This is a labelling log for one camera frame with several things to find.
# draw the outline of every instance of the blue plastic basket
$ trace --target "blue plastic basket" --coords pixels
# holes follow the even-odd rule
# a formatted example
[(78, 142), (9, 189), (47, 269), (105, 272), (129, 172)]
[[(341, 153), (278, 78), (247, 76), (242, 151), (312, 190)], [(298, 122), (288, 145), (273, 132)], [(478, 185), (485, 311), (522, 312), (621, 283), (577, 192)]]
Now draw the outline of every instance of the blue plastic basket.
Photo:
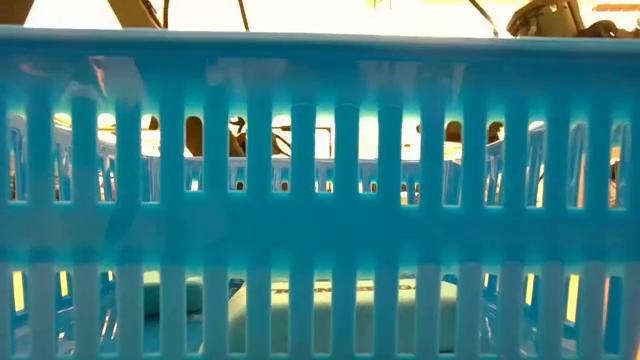
[[(20, 321), (29, 323), (31, 358), (55, 358), (60, 319), (71, 316), (61, 308), (71, 309), (65, 326), (73, 329), (73, 354), (97, 358), (104, 350), (105, 296), (115, 297), (118, 310), (119, 344), (110, 356), (158, 358), (143, 344), (142, 275), (149, 268), (162, 278), (163, 359), (187, 356), (184, 289), (194, 272), (204, 278), (203, 348), (190, 357), (228, 356), (228, 282), (238, 273), (246, 278), (247, 352), (234, 357), (321, 357), (312, 341), (317, 274), (330, 274), (332, 283), (329, 357), (355, 356), (362, 276), (374, 280), (374, 347), (358, 356), (400, 357), (396, 313), (404, 273), (416, 278), (416, 312), (415, 351), (402, 357), (442, 357), (437, 320), (444, 274), (454, 274), (446, 281), (457, 286), (460, 359), (519, 358), (522, 323), (532, 319), (535, 353), (544, 359), (566, 356), (567, 338), (583, 359), (638, 354), (634, 214), (640, 203), (633, 186), (640, 179), (631, 159), (640, 154), (630, 143), (640, 138), (638, 42), (4, 28), (0, 44), (0, 193), (7, 199), (0, 205), (0, 359), (15, 356), (13, 329)], [(126, 64), (139, 73), (133, 76)], [(227, 157), (227, 121), (238, 104), (248, 113), (247, 159)], [(377, 111), (379, 158), (359, 162), (358, 123), (370, 107)], [(60, 108), (70, 109), (71, 135), (52, 126)], [(158, 109), (162, 121), (160, 158), (139, 155), (146, 108)], [(270, 156), (276, 108), (290, 109), (291, 162)], [(335, 161), (313, 159), (319, 108), (330, 108), (335, 118)], [(460, 109), (464, 121), (461, 165), (443, 162), (449, 108)], [(505, 119), (506, 138), (487, 147), (495, 109)], [(98, 112), (117, 118), (115, 149), (96, 140)], [(203, 159), (182, 155), (191, 113), (204, 119)], [(26, 125), (13, 114), (22, 114)], [(407, 114), (420, 117), (419, 162), (400, 160)], [(528, 131), (540, 119), (541, 130)], [(621, 149), (614, 208), (612, 144)], [(544, 206), (538, 208), (542, 165)], [(105, 201), (97, 173), (103, 184), (114, 174)], [(200, 191), (185, 191), (194, 179)], [(232, 191), (238, 181), (246, 191)], [(332, 192), (322, 191), (327, 181)], [(290, 192), (278, 191), (282, 182)], [(365, 192), (375, 183), (377, 192), (360, 194), (359, 183)], [(409, 191), (408, 206), (401, 205), (402, 184), (420, 184), (419, 202)], [(9, 201), (10, 189), (16, 200)], [(72, 307), (58, 296), (63, 269), (72, 274)], [(105, 269), (115, 269), (116, 292)], [(11, 296), (15, 270), (28, 279), (22, 312)], [(485, 273), (494, 275), (483, 290)], [(527, 274), (537, 290), (523, 306)], [(580, 280), (577, 314), (567, 322), (569, 274)], [(289, 347), (274, 355), (271, 282), (283, 276)], [(483, 304), (493, 306), (491, 316)], [(486, 355), (478, 335), (481, 319), (489, 318), (496, 347)]]

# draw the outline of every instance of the light blue basket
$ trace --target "light blue basket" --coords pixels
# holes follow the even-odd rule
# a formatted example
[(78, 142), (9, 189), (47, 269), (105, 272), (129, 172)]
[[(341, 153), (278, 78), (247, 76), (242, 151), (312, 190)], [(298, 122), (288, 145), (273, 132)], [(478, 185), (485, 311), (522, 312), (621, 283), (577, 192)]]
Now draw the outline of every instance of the light blue basket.
[[(111, 291), (105, 269), (115, 269), (117, 279), (111, 294), (119, 344), (110, 356), (158, 358), (143, 345), (142, 274), (149, 268), (162, 277), (162, 359), (187, 356), (184, 289), (192, 273), (204, 278), (204, 346), (194, 358), (227, 357), (228, 281), (237, 274), (246, 278), (248, 321), (247, 353), (238, 358), (322, 357), (312, 344), (318, 274), (332, 282), (331, 358), (355, 356), (355, 288), (363, 276), (375, 283), (374, 347), (358, 357), (400, 357), (396, 309), (404, 273), (416, 277), (417, 305), (415, 351), (402, 357), (443, 356), (437, 320), (444, 274), (457, 284), (460, 359), (519, 358), (521, 327), (532, 319), (540, 358), (566, 356), (566, 339), (577, 342), (582, 359), (638, 353), (640, 179), (631, 159), (640, 147), (630, 143), (640, 138), (638, 42), (5, 28), (0, 45), (0, 191), (7, 199), (0, 205), (1, 360), (15, 356), (19, 321), (29, 323), (31, 358), (57, 356), (58, 324), (71, 316), (60, 311), (70, 306), (58, 296), (63, 269), (75, 289), (71, 320), (64, 321), (77, 358), (104, 350), (101, 302)], [(137, 77), (126, 64), (135, 64)], [(248, 158), (228, 159), (227, 121), (239, 103), (248, 112)], [(359, 162), (360, 111), (371, 106), (379, 158)], [(315, 117), (327, 107), (336, 158), (314, 161)], [(462, 165), (442, 160), (450, 107), (463, 115)], [(51, 125), (59, 108), (70, 109), (71, 135)], [(139, 155), (147, 108), (158, 109), (162, 121), (160, 158)], [(276, 108), (290, 109), (291, 162), (270, 157)], [(504, 116), (506, 140), (485, 146), (494, 108)], [(96, 140), (99, 112), (117, 118), (115, 148)], [(182, 155), (190, 113), (204, 119), (203, 159)], [(13, 114), (23, 114), (26, 125)], [(400, 160), (407, 114), (420, 117), (419, 162)], [(544, 127), (528, 131), (537, 119)], [(612, 144), (621, 149), (613, 209)], [(535, 208), (541, 165), (544, 206)], [(97, 173), (115, 174), (104, 202)], [(194, 179), (199, 191), (185, 191)], [(238, 181), (246, 191), (231, 191)], [(316, 191), (316, 183), (326, 189), (329, 181), (331, 193)], [(289, 192), (278, 191), (283, 182)], [(364, 189), (375, 183), (377, 192), (359, 194), (360, 182)], [(402, 184), (420, 184), (419, 202), (410, 191), (408, 206), (401, 205)], [(10, 189), (16, 201), (9, 201)], [(15, 270), (28, 279), (22, 312), (10, 310)], [(495, 275), (483, 290), (485, 273)], [(535, 275), (537, 290), (523, 306), (526, 274)], [(577, 315), (567, 323), (569, 274), (580, 282)], [(273, 355), (271, 280), (282, 276), (289, 281), (289, 348)], [(495, 310), (495, 354), (480, 352), (481, 319), (491, 317), (482, 304)]]

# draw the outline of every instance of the black cable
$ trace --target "black cable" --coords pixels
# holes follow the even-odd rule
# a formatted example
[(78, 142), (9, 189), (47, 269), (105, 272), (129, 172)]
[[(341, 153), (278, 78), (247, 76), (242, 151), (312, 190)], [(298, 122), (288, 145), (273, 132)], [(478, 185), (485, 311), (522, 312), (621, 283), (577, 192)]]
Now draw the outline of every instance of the black cable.
[(238, 0), (238, 6), (240, 6), (240, 15), (242, 15), (242, 23), (244, 24), (244, 31), (250, 32), (249, 20), (247, 19), (247, 13), (244, 11), (244, 3), (242, 0)]
[(164, 9), (162, 12), (162, 27), (169, 28), (169, 0), (164, 0)]
[(485, 19), (487, 19), (489, 24), (491, 24), (491, 27), (493, 29), (493, 36), (500, 37), (500, 34), (498, 33), (498, 29), (496, 28), (496, 24), (493, 23), (491, 16), (489, 16), (489, 14), (484, 10), (484, 8), (480, 4), (478, 4), (478, 1), (469, 0), (469, 2), (471, 3), (471, 5), (473, 5), (474, 8), (476, 8), (476, 10), (478, 10), (480, 15), (482, 15)]

